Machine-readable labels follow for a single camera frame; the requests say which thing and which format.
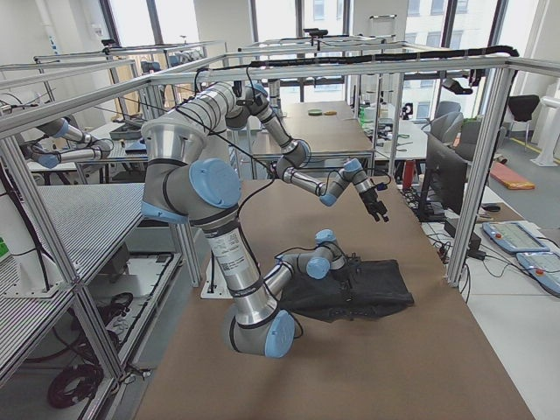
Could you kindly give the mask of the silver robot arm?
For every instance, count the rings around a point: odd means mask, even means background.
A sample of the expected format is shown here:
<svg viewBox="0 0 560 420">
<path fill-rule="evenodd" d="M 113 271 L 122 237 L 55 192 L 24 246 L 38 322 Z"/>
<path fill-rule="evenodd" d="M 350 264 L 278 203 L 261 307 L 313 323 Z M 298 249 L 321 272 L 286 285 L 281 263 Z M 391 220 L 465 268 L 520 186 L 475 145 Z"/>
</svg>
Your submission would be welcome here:
<svg viewBox="0 0 560 420">
<path fill-rule="evenodd" d="M 377 184 L 367 175 L 359 159 L 347 160 L 325 182 L 304 173 L 302 169 L 312 160 L 312 150 L 305 140 L 296 139 L 285 128 L 279 114 L 270 106 L 265 91 L 255 85 L 242 86 L 236 82 L 234 93 L 237 95 L 236 104 L 241 107 L 239 116 L 245 119 L 256 117 L 280 149 L 280 158 L 275 164 L 266 164 L 255 155 L 247 154 L 253 163 L 269 172 L 271 179 L 313 193 L 327 207 L 333 206 L 342 193 L 353 186 L 367 212 L 376 221 L 389 220 L 388 209 L 379 200 Z"/>
<path fill-rule="evenodd" d="M 377 205 L 375 187 L 357 159 L 347 161 L 327 182 L 302 173 L 308 147 L 289 134 L 265 93 L 254 87 L 215 83 L 143 126 L 149 156 L 143 215 L 202 230 L 234 300 L 225 322 L 225 341 L 238 353 L 281 358 L 296 336 L 295 319 L 279 305 L 282 288 L 298 271 L 325 277 L 342 266 L 344 257 L 334 240 L 328 240 L 309 253 L 282 256 L 269 274 L 261 273 L 242 232 L 241 181 L 230 163 L 203 155 L 223 128 L 238 128 L 252 116 L 281 148 L 277 179 L 314 194 L 327 206 L 353 186 L 375 218 L 382 218 L 385 209 Z"/>
</svg>

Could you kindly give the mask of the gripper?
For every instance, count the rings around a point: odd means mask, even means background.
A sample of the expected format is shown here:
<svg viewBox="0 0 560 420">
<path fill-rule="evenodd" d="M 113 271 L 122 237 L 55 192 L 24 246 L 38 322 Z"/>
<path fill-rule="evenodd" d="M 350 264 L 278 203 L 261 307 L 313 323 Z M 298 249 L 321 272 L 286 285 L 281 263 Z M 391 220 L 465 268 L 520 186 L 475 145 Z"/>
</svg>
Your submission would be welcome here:
<svg viewBox="0 0 560 420">
<path fill-rule="evenodd" d="M 385 212 L 385 205 L 382 201 L 378 200 L 378 195 L 375 187 L 369 188 L 360 193 L 360 198 L 367 209 L 367 212 L 373 215 L 375 221 L 380 221 L 380 216 L 384 222 L 389 222 L 388 212 Z"/>
<path fill-rule="evenodd" d="M 342 280 L 354 280 L 360 273 L 361 257 L 355 253 L 348 255 L 344 266 L 339 269 Z"/>
</svg>

